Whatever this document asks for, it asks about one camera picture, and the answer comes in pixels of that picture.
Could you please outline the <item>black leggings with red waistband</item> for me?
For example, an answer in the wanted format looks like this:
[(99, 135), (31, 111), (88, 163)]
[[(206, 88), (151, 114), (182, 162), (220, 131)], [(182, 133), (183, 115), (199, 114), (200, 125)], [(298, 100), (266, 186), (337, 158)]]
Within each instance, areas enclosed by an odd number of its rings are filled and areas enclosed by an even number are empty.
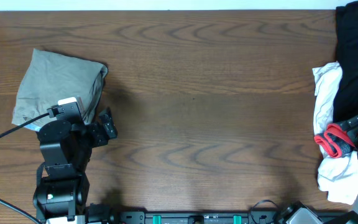
[[(332, 123), (358, 115), (358, 1), (336, 8), (336, 34), (336, 62), (342, 68), (342, 79), (334, 99)], [(356, 152), (345, 143), (339, 147), (344, 154)]]

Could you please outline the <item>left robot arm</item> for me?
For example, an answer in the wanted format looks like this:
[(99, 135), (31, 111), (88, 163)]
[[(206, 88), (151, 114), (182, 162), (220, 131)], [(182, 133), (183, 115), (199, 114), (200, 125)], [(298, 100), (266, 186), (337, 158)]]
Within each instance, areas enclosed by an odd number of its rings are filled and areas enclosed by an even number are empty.
[(33, 196), (41, 223), (87, 223), (90, 183), (85, 174), (92, 150), (117, 138), (117, 129), (106, 108), (98, 121), (85, 124), (76, 103), (53, 106), (52, 122), (37, 133), (44, 163), (37, 169)]

